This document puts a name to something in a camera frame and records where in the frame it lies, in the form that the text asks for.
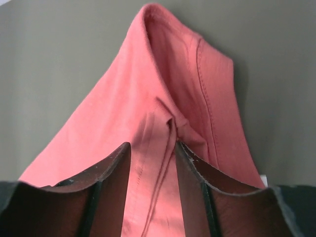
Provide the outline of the pink t shirt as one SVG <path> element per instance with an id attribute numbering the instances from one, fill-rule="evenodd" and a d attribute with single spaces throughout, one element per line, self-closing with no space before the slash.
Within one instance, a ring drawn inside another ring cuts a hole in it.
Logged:
<path id="1" fill-rule="evenodd" d="M 131 144 L 122 236 L 182 237 L 174 147 L 227 175 L 263 182 L 242 128 L 230 58 L 163 6 L 143 6 L 109 69 L 21 175 L 54 185 Z"/>

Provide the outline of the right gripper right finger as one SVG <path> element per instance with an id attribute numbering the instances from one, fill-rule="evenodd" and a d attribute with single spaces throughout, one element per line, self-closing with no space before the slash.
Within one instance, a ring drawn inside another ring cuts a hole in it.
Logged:
<path id="1" fill-rule="evenodd" d="M 175 147 L 185 235 L 188 237 L 313 237 L 316 189 L 242 183 Z"/>

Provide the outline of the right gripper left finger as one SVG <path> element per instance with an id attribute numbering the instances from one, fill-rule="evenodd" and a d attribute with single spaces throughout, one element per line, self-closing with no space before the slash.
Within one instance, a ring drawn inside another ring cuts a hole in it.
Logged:
<path id="1" fill-rule="evenodd" d="M 131 161 L 125 142 L 102 161 L 55 186 L 0 184 L 3 237 L 119 237 Z"/>

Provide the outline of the white plastic basket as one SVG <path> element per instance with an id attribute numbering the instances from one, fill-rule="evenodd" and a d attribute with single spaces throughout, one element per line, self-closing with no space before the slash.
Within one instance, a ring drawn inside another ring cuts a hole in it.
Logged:
<path id="1" fill-rule="evenodd" d="M 268 186 L 267 176 L 266 175 L 260 175 L 260 178 L 261 178 L 263 184 L 265 185 L 265 187 L 267 187 Z"/>

